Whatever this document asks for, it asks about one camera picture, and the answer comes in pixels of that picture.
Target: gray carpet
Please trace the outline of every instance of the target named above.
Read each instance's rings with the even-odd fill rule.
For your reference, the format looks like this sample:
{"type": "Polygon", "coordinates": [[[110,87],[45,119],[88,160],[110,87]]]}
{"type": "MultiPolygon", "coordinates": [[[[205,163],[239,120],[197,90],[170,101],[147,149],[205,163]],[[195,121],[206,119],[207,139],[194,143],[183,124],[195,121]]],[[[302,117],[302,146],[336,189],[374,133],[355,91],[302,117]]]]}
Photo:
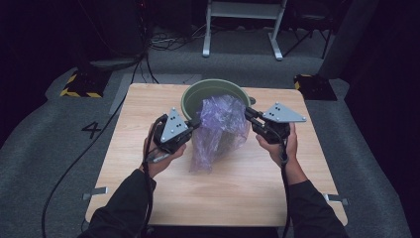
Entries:
{"type": "MultiPolygon", "coordinates": [[[[278,38],[283,51],[295,41],[291,33],[280,33],[278,38]]],[[[266,31],[219,32],[212,38],[208,59],[201,56],[202,43],[198,39],[176,51],[151,51],[157,80],[191,84],[223,78],[240,86],[293,88],[295,74],[316,73],[322,64],[323,42],[317,34],[283,61],[272,55],[266,31]]],[[[143,62],[144,78],[152,83],[145,65],[143,62]]],[[[90,133],[81,129],[95,121],[99,128],[104,127],[133,69],[114,71],[104,98],[60,97],[74,71],[71,68],[46,92],[49,101],[14,130],[0,151],[0,237],[41,237],[42,210],[53,185],[92,141],[90,133]]],[[[143,80],[139,69],[136,81],[143,80]]],[[[341,79],[331,84],[338,101],[306,101],[306,105],[338,192],[350,202],[345,206],[349,235],[411,237],[398,195],[343,100],[348,85],[341,79]]],[[[117,120],[118,115],[56,190],[47,213],[48,237],[80,233],[88,205],[81,197],[96,183],[117,120]]]]}

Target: hand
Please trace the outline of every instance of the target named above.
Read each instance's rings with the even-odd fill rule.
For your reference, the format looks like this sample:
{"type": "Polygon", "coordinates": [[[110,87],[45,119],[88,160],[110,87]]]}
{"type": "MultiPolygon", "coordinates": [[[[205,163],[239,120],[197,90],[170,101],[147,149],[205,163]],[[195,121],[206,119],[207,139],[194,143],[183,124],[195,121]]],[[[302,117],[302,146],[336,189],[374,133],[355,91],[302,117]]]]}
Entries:
{"type": "MultiPolygon", "coordinates": [[[[279,144],[270,145],[260,135],[257,135],[257,140],[259,141],[261,147],[268,150],[269,155],[271,156],[272,160],[275,161],[275,163],[280,167],[281,148],[279,144]]],[[[305,172],[300,167],[296,158],[297,135],[296,135],[296,127],[294,123],[290,123],[290,135],[287,138],[286,154],[287,154],[287,157],[289,158],[289,161],[286,165],[286,175],[287,175],[288,184],[292,185],[292,184],[297,184],[297,183],[308,180],[308,177],[306,176],[305,172]]]]}
{"type": "MultiPolygon", "coordinates": [[[[153,133],[151,133],[152,131],[152,127],[149,131],[149,135],[153,135],[153,133]]],[[[148,142],[149,138],[145,139],[145,143],[143,145],[143,151],[146,150],[146,144],[148,142]]],[[[154,140],[151,140],[151,146],[149,148],[149,151],[152,151],[154,148],[156,148],[157,145],[154,143],[154,140]]],[[[170,163],[178,158],[181,157],[183,155],[183,152],[186,149],[186,145],[183,144],[174,154],[168,156],[167,158],[157,162],[157,163],[149,163],[149,175],[151,176],[151,178],[154,178],[157,174],[159,174],[160,172],[164,171],[169,165],[170,163]]],[[[156,153],[156,157],[162,156],[164,154],[166,154],[166,152],[162,152],[160,150],[155,150],[152,153],[156,153]]],[[[144,171],[143,166],[139,167],[139,170],[141,170],[142,172],[144,171]]]]}
{"type": "MultiPolygon", "coordinates": [[[[297,135],[296,127],[294,123],[290,123],[290,135],[287,138],[287,147],[286,154],[289,158],[289,161],[296,161],[297,154],[297,135]]],[[[278,165],[281,165],[281,147],[279,144],[269,144],[261,135],[256,135],[257,141],[259,141],[260,146],[266,149],[269,152],[272,160],[278,165]]]]}

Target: black jacket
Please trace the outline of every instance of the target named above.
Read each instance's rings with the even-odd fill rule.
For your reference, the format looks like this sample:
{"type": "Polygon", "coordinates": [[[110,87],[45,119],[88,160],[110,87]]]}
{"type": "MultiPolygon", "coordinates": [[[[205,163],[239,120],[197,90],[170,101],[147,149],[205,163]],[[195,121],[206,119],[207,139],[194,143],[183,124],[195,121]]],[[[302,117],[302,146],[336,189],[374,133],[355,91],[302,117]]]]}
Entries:
{"type": "MultiPolygon", "coordinates": [[[[310,180],[291,185],[290,216],[295,237],[348,237],[343,224],[310,180]]],[[[135,170],[127,177],[106,206],[98,208],[89,228],[79,238],[136,237],[148,209],[145,175],[135,170]]],[[[156,227],[151,237],[277,237],[273,227],[156,227]]]]}

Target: metal bracket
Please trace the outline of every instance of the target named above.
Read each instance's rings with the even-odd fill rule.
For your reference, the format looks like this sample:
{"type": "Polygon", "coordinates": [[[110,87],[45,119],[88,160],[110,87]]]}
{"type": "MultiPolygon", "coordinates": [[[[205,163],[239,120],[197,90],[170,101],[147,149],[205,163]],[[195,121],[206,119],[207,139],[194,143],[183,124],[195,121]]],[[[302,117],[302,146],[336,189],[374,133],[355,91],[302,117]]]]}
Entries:
{"type": "Polygon", "coordinates": [[[350,205],[349,201],[346,198],[341,198],[337,194],[322,193],[322,195],[324,196],[326,201],[341,202],[343,203],[343,205],[350,205]]]}
{"type": "Polygon", "coordinates": [[[294,112],[279,102],[275,102],[262,117],[273,122],[305,122],[306,117],[294,112]]]}
{"type": "Polygon", "coordinates": [[[95,187],[95,188],[92,189],[92,191],[90,191],[90,193],[84,193],[82,195],[82,199],[83,200],[88,200],[93,195],[106,194],[106,193],[108,193],[108,186],[95,187]]]}
{"type": "Polygon", "coordinates": [[[179,113],[176,111],[176,109],[172,107],[169,112],[166,125],[164,126],[163,133],[161,134],[160,141],[162,143],[167,142],[173,137],[186,131],[187,129],[188,126],[179,116],[179,113]]]}

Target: yellow and black tape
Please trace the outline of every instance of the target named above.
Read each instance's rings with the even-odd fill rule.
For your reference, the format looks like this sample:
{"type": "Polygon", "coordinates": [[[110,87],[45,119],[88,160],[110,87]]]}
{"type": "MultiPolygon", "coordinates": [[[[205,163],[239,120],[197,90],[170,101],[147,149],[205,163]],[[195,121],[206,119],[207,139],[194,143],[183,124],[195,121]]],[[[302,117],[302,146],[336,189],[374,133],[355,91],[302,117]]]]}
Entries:
{"type": "Polygon", "coordinates": [[[296,82],[294,83],[294,88],[296,88],[296,90],[299,90],[299,88],[300,88],[299,81],[296,81],[296,82]]]}
{"type": "Polygon", "coordinates": [[[106,73],[103,75],[95,74],[97,80],[95,83],[86,83],[86,78],[83,78],[84,75],[77,74],[77,71],[68,79],[67,84],[62,90],[60,96],[72,96],[72,97],[103,97],[103,91],[108,82],[108,78],[111,75],[106,73]]]}

